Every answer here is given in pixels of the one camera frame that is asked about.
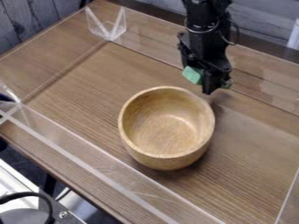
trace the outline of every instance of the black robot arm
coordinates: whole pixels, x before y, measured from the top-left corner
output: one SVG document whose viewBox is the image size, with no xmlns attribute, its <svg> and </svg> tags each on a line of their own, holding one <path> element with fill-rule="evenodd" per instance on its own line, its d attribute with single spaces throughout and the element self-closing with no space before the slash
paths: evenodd
<svg viewBox="0 0 299 224">
<path fill-rule="evenodd" d="M 235 23 L 227 12 L 231 0 L 184 0 L 187 10 L 186 30 L 179 33 L 182 63 L 186 77 L 202 84 L 202 92 L 210 95 L 218 88 L 231 85 L 233 70 L 226 50 L 230 29 Z"/>
</svg>

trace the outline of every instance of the wooden bowl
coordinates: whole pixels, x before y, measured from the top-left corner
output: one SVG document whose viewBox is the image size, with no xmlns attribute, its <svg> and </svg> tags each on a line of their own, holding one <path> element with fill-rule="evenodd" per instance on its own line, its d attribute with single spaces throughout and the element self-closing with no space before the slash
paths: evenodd
<svg viewBox="0 0 299 224">
<path fill-rule="evenodd" d="M 215 116 L 210 104 L 188 90 L 154 87 L 127 101 L 118 127 L 134 159 L 152 169 L 170 171 L 202 157 Z"/>
</svg>

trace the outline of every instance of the wooden table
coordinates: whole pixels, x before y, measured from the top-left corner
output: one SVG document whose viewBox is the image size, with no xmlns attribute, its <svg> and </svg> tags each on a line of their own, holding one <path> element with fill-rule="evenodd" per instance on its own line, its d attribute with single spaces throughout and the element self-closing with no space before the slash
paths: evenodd
<svg viewBox="0 0 299 224">
<path fill-rule="evenodd" d="M 95 1 L 91 7 L 100 9 L 107 18 L 118 13 L 118 6 L 107 1 Z M 179 69 L 172 36 L 180 27 L 170 24 L 162 29 L 163 24 L 155 22 L 130 11 L 128 33 L 114 44 L 90 33 L 84 12 L 79 12 L 3 57 L 2 80 L 27 107 L 218 219 L 227 223 L 274 223 L 299 167 L 299 66 L 246 47 L 231 47 L 235 89 L 203 96 Z M 170 59 L 172 66 L 158 59 Z M 216 130 L 204 157 L 174 172 L 152 171 L 138 164 L 118 134 L 118 114 L 127 99 L 138 91 L 162 85 L 187 88 L 204 97 L 216 115 Z M 50 124 L 42 121 L 39 125 L 43 130 Z M 123 222 L 164 223 L 71 159 L 76 157 L 103 171 L 100 165 L 106 161 L 100 160 L 99 151 L 84 151 L 80 138 L 67 139 L 56 133 L 70 153 L 66 156 L 12 122 L 2 125 L 0 132 L 43 169 Z M 184 218 L 187 223 L 208 223 Z"/>
</svg>

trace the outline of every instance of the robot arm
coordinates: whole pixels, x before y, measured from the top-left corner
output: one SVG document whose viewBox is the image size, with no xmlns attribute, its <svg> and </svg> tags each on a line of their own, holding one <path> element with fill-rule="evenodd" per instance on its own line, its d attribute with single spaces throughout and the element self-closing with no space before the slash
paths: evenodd
<svg viewBox="0 0 299 224">
<path fill-rule="evenodd" d="M 210 95 L 218 88 L 231 86 L 233 68 L 226 56 L 231 44 L 230 29 L 231 25 L 235 25 L 227 12 L 231 0 L 183 2 L 187 10 L 187 31 L 180 32 L 178 37 L 184 76 L 191 80 L 188 75 L 192 70 L 199 76 L 199 79 L 195 79 L 196 84 L 202 84 L 203 93 Z"/>
</svg>

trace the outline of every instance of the bowl rim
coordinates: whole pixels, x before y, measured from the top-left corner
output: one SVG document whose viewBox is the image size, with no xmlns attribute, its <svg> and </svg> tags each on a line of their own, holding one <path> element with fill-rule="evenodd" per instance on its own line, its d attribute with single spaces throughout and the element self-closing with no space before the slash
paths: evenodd
<svg viewBox="0 0 299 224">
<path fill-rule="evenodd" d="M 208 134 L 206 135 L 206 137 L 202 139 L 202 141 L 199 141 L 196 143 L 196 145 L 194 145 L 188 150 L 186 151 L 182 151 L 176 154 L 170 154 L 170 155 L 162 155 L 158 156 L 155 153 L 148 153 L 148 152 L 144 152 L 140 150 L 140 148 L 136 146 L 136 144 L 131 141 L 131 139 L 128 138 L 127 136 L 127 133 L 124 131 L 124 125 L 123 125 L 123 117 L 124 117 L 124 113 L 127 111 L 127 107 L 128 105 L 134 102 L 134 100 L 150 93 L 150 92 L 154 92 L 156 90 L 162 90 L 162 89 L 172 89 L 172 90 L 178 90 L 178 91 L 182 91 L 184 92 L 187 95 L 190 95 L 203 106 L 204 108 L 208 110 L 208 114 L 210 114 L 210 127 L 208 127 Z M 120 110 L 120 113 L 119 113 L 119 117 L 118 117 L 118 129 L 119 129 L 119 133 L 120 133 L 120 137 L 123 139 L 123 141 L 126 141 L 126 143 L 128 144 L 128 146 L 131 147 L 131 149 L 134 149 L 136 152 L 139 152 L 140 154 L 151 157 L 151 158 L 180 158 L 180 157 L 184 157 L 184 156 L 188 156 L 191 155 L 195 151 L 198 151 L 204 145 L 206 143 L 211 140 L 211 136 L 212 136 L 212 133 L 214 133 L 214 130 L 215 130 L 215 114 L 214 114 L 214 111 L 211 109 L 211 105 L 195 94 L 192 93 L 190 90 L 187 90 L 186 88 L 182 88 L 182 87 L 171 87 L 171 86 L 160 86 L 160 87 L 151 87 L 143 91 L 140 91 L 139 93 L 136 93 L 126 102 L 126 104 L 123 105 L 122 107 L 122 110 Z"/>
</svg>

